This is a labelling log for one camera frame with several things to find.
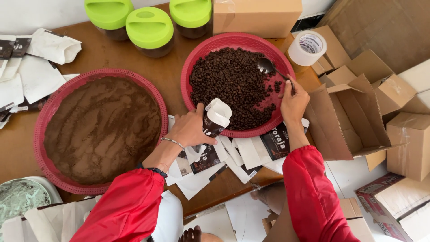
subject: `spoon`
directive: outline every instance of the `spoon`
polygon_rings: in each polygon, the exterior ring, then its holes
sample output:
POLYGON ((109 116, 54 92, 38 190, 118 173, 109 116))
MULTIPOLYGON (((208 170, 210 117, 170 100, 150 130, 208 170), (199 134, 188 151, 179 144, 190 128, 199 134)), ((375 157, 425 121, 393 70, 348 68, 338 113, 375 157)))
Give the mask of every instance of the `spoon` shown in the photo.
MULTIPOLYGON (((288 80, 288 78, 286 77, 286 76, 284 76, 284 75, 282 75, 274 66, 273 66, 273 63, 269 60, 269 59, 267 59, 267 58, 260 58, 260 59, 258 59, 258 61, 257 61, 257 67, 260 69, 260 71, 262 72, 263 71, 263 69, 266 69, 266 72, 265 72, 265 74, 267 74, 267 73, 270 73, 270 72, 272 72, 272 71, 276 71, 277 73, 279 73, 283 78, 284 78, 284 80, 288 80)), ((294 83, 291 81, 290 82, 291 83, 291 92, 292 92, 292 94, 294 95, 294 90, 295 90, 295 88, 294 88, 294 83)))

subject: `wooden table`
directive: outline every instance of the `wooden table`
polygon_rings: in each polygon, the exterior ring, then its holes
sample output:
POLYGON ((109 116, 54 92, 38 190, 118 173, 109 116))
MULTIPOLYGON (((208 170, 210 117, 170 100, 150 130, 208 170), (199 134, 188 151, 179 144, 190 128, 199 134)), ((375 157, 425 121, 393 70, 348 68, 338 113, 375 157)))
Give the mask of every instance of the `wooden table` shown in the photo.
MULTIPOLYGON (((157 7, 169 13, 167 3, 157 7)), ((90 22, 66 26, 54 31, 82 41, 82 50, 75 61, 57 65, 62 74, 84 73, 99 68, 131 70, 154 84, 163 96, 167 112, 171 115, 184 115, 188 112, 182 100, 180 88, 182 66, 190 52, 203 40, 211 37, 211 34, 207 34, 192 40, 175 31, 173 50, 165 57, 153 59, 138 52, 129 40, 109 40, 90 22)), ((285 52, 293 41, 293 36, 289 35, 285 39, 268 39, 268 41, 285 52)), ((320 86, 318 77, 311 68, 304 73, 296 74, 296 78, 307 91, 320 86)), ((37 115, 38 112, 14 114, 5 128, 0 130, 0 154, 2 154, 0 183, 25 176, 44 176, 33 154, 33 130, 37 115)), ((313 143, 309 132, 307 137, 313 143)), ((227 169, 190 201, 176 185, 170 186, 169 190, 181 200, 184 217, 188 217, 282 178, 282 175, 262 168, 250 182, 243 184, 230 169, 227 169)), ((58 190, 65 202, 77 201, 84 197, 58 190)))

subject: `red basket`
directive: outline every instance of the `red basket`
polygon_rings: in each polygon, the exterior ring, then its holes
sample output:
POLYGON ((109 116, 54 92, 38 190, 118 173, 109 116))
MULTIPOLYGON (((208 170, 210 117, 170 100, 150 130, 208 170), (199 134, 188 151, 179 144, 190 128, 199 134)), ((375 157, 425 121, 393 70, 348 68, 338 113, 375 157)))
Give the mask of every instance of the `red basket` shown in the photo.
MULTIPOLYGON (((188 110, 196 108, 190 97, 190 93, 193 91, 193 89, 190 85, 189 79, 191 71, 193 70, 193 65, 200 57, 204 58, 209 52, 220 50, 225 47, 232 47, 234 49, 241 47, 245 50, 261 52, 276 64, 278 71, 280 71, 282 74, 290 74, 295 79, 294 71, 290 62, 287 60, 285 55, 269 41, 255 35, 245 33, 218 34, 200 43, 190 53, 187 60, 185 61, 184 67, 182 68, 181 92, 182 98, 184 99, 188 110)), ((269 84, 274 86, 275 81, 281 80, 282 77, 279 74, 276 74, 276 76, 270 78, 269 82, 266 82, 266 88, 269 84)), ((243 131, 225 129, 221 134, 233 138, 250 138, 262 135, 278 126, 283 120, 280 110, 281 99, 278 98, 278 95, 281 94, 283 90, 284 84, 281 85, 280 93, 271 92, 270 96, 266 97, 266 99, 260 103, 259 107, 255 106, 255 108, 262 110, 264 107, 271 105, 271 103, 276 104, 276 110, 272 112, 272 118, 267 123, 257 128, 243 131)))
POLYGON ((34 129, 33 148, 34 153, 36 155, 37 163, 41 168, 42 172, 48 178, 48 180, 54 183, 57 187, 74 194, 103 194, 107 191, 111 183, 81 185, 76 181, 61 174, 61 172, 55 167, 52 160, 49 159, 46 154, 45 146, 43 145, 43 140, 45 139, 45 130, 52 116, 55 114, 58 107, 60 106, 60 103, 65 97, 67 97, 67 95, 72 93, 78 87, 86 84, 87 82, 93 81, 95 79, 100 79, 105 76, 130 78, 137 85, 145 88, 149 93, 151 93, 157 101, 161 111, 160 137, 163 137, 167 134, 168 117, 164 100, 157 88, 141 75, 125 69, 104 68, 90 71, 71 79, 51 95, 51 97, 48 99, 48 101, 40 111, 40 114, 37 117, 36 127, 34 129))

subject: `red sleeve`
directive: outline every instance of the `red sleeve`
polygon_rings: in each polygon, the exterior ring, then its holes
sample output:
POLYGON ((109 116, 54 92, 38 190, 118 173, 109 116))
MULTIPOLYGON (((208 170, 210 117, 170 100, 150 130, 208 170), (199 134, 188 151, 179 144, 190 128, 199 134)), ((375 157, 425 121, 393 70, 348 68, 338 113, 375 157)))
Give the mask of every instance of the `red sleeve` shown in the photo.
POLYGON ((163 188, 148 169, 118 176, 70 242, 140 242, 155 229, 163 188))
POLYGON ((284 182, 294 230, 300 241, 360 242, 347 224, 324 169, 323 157, 314 146, 296 149, 284 161, 284 182))

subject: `green lid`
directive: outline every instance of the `green lid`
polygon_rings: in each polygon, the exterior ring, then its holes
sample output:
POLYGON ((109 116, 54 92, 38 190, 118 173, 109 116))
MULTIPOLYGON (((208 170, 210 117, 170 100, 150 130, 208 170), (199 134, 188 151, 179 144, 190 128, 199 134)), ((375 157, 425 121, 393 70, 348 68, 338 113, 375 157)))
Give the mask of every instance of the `green lid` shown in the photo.
POLYGON ((84 5, 91 22, 107 30, 124 27, 127 16, 134 10, 131 0, 85 0, 84 5))
POLYGON ((154 7, 131 12, 127 17, 126 29, 133 44, 144 49, 161 47, 173 36, 173 24, 169 15, 154 7))
POLYGON ((209 22, 212 15, 211 0, 170 0, 170 15, 180 26, 197 28, 209 22))

